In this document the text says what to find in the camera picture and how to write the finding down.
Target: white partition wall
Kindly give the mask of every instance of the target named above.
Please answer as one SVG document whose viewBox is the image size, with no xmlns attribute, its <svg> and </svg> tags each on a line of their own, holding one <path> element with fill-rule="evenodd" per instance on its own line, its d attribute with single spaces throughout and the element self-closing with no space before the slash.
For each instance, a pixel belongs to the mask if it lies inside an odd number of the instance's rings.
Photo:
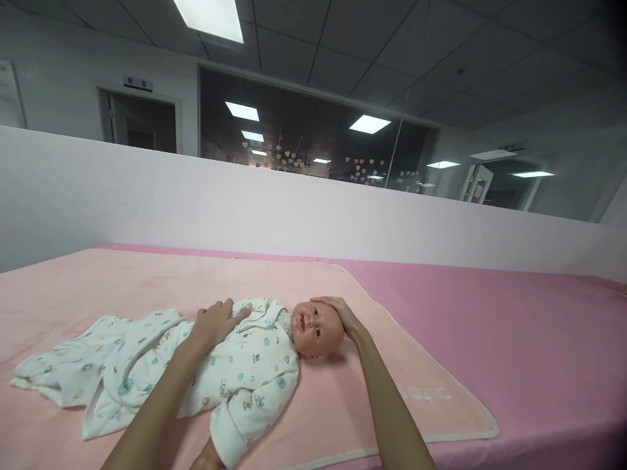
<svg viewBox="0 0 627 470">
<path fill-rule="evenodd" d="M 625 227 L 0 127 L 0 271 L 108 242 L 627 280 Z"/>
</svg>

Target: pink blanket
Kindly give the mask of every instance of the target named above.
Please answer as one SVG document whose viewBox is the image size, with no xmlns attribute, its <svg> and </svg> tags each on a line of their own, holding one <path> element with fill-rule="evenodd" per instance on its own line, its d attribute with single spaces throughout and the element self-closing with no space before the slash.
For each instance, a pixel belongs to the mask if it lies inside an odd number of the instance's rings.
<svg viewBox="0 0 627 470">
<path fill-rule="evenodd" d="M 21 359 L 79 334 L 101 315 L 141 318 L 171 306 L 192 317 L 199 306 L 226 296 L 275 296 L 291 307 L 320 292 L 342 295 L 359 312 L 427 441 L 498 434 L 482 404 L 348 272 L 324 264 L 88 250 L 2 275 L 0 375 L 8 383 Z M 62 411 L 36 394 L 0 390 L 3 467 L 98 468 L 119 437 L 83 443 L 83 410 Z M 176 468 L 189 468 L 208 437 L 208 419 L 207 413 L 187 423 L 181 452 L 172 457 Z M 311 445 L 303 446 L 305 441 Z M 375 453 L 375 445 L 359 361 L 346 341 L 341 355 L 302 363 L 301 380 L 286 412 L 240 467 L 316 468 Z"/>
</svg>

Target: finger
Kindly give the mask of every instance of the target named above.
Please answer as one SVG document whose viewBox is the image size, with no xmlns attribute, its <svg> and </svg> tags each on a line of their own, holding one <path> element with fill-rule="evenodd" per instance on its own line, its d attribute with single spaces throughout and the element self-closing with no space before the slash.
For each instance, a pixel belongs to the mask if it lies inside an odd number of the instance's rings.
<svg viewBox="0 0 627 470">
<path fill-rule="evenodd" d="M 252 312 L 251 309 L 246 309 L 241 313 L 238 313 L 237 315 L 235 315 L 233 318 L 231 318 L 229 320 L 229 323 L 231 324 L 231 328 L 235 328 L 237 325 L 239 325 L 242 321 L 246 320 L 249 316 L 250 313 Z"/>
</svg>

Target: hand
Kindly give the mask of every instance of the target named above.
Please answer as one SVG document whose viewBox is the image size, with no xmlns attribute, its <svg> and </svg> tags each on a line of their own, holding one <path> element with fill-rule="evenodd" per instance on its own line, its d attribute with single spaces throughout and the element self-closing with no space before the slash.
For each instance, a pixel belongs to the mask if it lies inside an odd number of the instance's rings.
<svg viewBox="0 0 627 470">
<path fill-rule="evenodd" d="M 344 331 L 350 339 L 355 340 L 354 335 L 358 332 L 365 331 L 364 325 L 357 319 L 346 301 L 341 297 L 312 297 L 311 302 L 322 302 L 333 307 L 340 314 L 340 320 L 344 325 Z"/>
<path fill-rule="evenodd" d="M 233 299 L 230 298 L 224 304 L 218 300 L 208 309 L 198 310 L 196 323 L 186 341 L 202 349 L 202 354 L 219 345 L 242 320 L 250 315 L 250 309 L 247 309 L 230 319 L 232 310 Z"/>
</svg>

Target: baby doll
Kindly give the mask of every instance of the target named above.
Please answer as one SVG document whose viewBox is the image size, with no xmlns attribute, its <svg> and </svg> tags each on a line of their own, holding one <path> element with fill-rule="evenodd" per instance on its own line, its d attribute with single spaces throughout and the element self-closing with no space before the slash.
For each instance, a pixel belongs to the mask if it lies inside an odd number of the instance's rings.
<svg viewBox="0 0 627 470">
<path fill-rule="evenodd" d="M 247 309 L 251 315 L 201 362 L 178 413 L 214 408 L 210 433 L 227 468 L 287 405 L 299 355 L 337 351 L 344 338 L 338 313 L 322 303 L 301 302 L 290 314 L 275 299 L 244 299 L 231 315 Z M 192 326 L 173 309 L 139 321 L 102 317 L 81 336 L 23 361 L 11 384 L 61 407 L 86 406 L 84 439 L 118 431 L 131 423 Z"/>
</svg>

